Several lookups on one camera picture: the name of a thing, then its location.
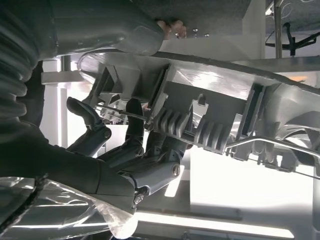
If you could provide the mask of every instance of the plastic bag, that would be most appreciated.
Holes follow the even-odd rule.
[[[51,180],[36,203],[5,239],[60,240],[107,230],[116,238],[128,238],[137,228],[132,214],[109,203]],[[35,180],[23,177],[0,177],[0,223],[22,205],[33,189]]]

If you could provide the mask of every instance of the screw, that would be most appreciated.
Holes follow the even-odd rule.
[[[140,203],[142,200],[143,200],[143,195],[142,194],[138,194],[134,198],[134,204],[139,204]]]
[[[110,131],[107,130],[107,131],[105,131],[105,132],[104,132],[104,137],[105,137],[105,138],[106,138],[106,139],[107,139],[107,138],[109,138],[109,136],[110,136]]]
[[[174,164],[172,167],[172,174],[174,175],[174,177],[177,177],[180,174],[180,165],[179,164]]]

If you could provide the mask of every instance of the gray plastic part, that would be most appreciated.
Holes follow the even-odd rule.
[[[41,59],[105,47],[152,55],[164,39],[159,26],[130,0],[2,0],[1,4],[33,33]]]
[[[155,131],[215,153],[224,150],[235,115],[243,114],[245,107],[242,99],[177,82],[167,82],[164,93],[168,99],[155,118]],[[199,96],[205,96],[208,104],[206,114],[194,136],[185,133],[192,101],[197,101]]]
[[[154,119],[154,130],[181,138],[189,119],[189,114],[162,107]]]
[[[261,108],[263,97],[266,88],[264,86],[253,84],[248,97],[242,118],[235,136],[235,141],[242,137],[251,136],[256,127],[257,119]],[[248,143],[238,147],[233,147],[231,151],[233,157],[237,160],[248,161],[249,154],[252,151],[254,143]]]

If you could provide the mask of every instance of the black cable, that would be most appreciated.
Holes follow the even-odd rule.
[[[312,179],[320,180],[320,177],[309,175],[309,174],[302,173],[302,172],[299,172],[299,171],[294,171],[294,173],[300,174],[300,175],[303,175],[303,176],[309,177],[309,178],[312,178]]]
[[[0,238],[5,234],[11,227],[19,223],[25,214],[26,214],[31,207],[32,207],[40,193],[44,189],[47,175],[42,177],[37,177],[35,180],[34,188],[22,205],[17,208],[11,215],[8,216],[0,225]]]
[[[269,35],[269,37],[266,40],[265,44],[266,44],[268,42],[268,40],[273,34],[275,33],[275,30],[272,31],[272,33],[270,35]]]

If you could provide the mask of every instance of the robotic hand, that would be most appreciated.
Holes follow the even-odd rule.
[[[85,109],[89,117],[85,118],[88,131],[68,151],[50,145],[36,126],[20,121],[26,109],[17,97],[26,94],[24,82],[38,61],[105,47],[152,55],[162,44],[163,31],[129,0],[2,0],[0,19],[0,206],[5,210],[0,215],[0,237],[45,239],[52,234],[51,239],[63,239],[118,226],[119,221],[115,222],[117,218],[107,211],[115,209],[105,207],[106,203],[117,213],[134,214],[135,189],[147,184],[133,184],[134,176],[129,167],[134,164],[120,173],[112,169],[113,160],[89,157],[110,134],[91,109],[69,102],[74,113],[82,115]],[[140,148],[128,139],[118,152],[134,143]],[[78,154],[82,151],[87,156]],[[131,158],[133,151],[129,152]],[[47,187],[44,180],[35,181],[38,184],[30,190],[28,179],[45,175],[50,180]],[[60,195],[50,194],[57,188]],[[71,196],[76,202],[64,201]],[[37,203],[37,198],[42,202]],[[72,209],[66,211],[66,205]],[[30,209],[35,213],[28,214]],[[74,214],[79,215],[70,218]],[[100,221],[91,220],[97,214]],[[109,218],[101,222],[102,215]],[[59,218],[61,224],[57,224]],[[106,222],[113,225],[107,228]],[[26,228],[29,237],[23,231]]]

